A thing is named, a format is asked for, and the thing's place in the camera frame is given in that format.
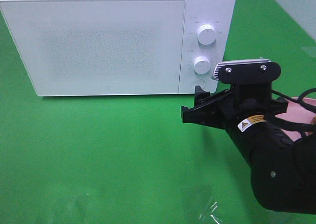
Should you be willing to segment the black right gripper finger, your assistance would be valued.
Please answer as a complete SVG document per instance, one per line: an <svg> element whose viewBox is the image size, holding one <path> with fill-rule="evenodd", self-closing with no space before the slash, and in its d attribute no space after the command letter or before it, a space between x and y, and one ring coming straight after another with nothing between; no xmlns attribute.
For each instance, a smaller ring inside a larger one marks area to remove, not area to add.
<svg viewBox="0 0 316 224"><path fill-rule="evenodd" d="M201 105L207 102L215 102L227 95L230 95L231 91L226 89L219 93L211 94L209 91L204 91L201 86L195 86L194 105Z"/></svg>
<svg viewBox="0 0 316 224"><path fill-rule="evenodd" d="M181 106L181 119L183 123L199 125L215 125L217 118L217 105L215 103L202 103L188 108Z"/></svg>

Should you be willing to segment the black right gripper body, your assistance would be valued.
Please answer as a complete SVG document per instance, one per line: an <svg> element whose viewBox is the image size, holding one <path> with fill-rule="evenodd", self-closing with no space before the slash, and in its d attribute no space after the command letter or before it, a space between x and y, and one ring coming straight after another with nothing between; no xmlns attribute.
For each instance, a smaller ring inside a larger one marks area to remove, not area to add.
<svg viewBox="0 0 316 224"><path fill-rule="evenodd" d="M284 98L272 98L272 84L231 85L215 94L207 93L211 127L228 133L271 133L277 126L265 119L287 111Z"/></svg>

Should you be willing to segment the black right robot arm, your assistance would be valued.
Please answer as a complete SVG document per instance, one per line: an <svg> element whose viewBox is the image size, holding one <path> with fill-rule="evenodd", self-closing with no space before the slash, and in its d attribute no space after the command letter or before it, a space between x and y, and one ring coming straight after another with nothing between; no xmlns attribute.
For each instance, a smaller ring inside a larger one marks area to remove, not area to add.
<svg viewBox="0 0 316 224"><path fill-rule="evenodd" d="M184 123L223 129L251 168L258 203L278 212L316 212L316 127L277 117L292 98L272 99L270 83L233 85L215 95L196 87Z"/></svg>

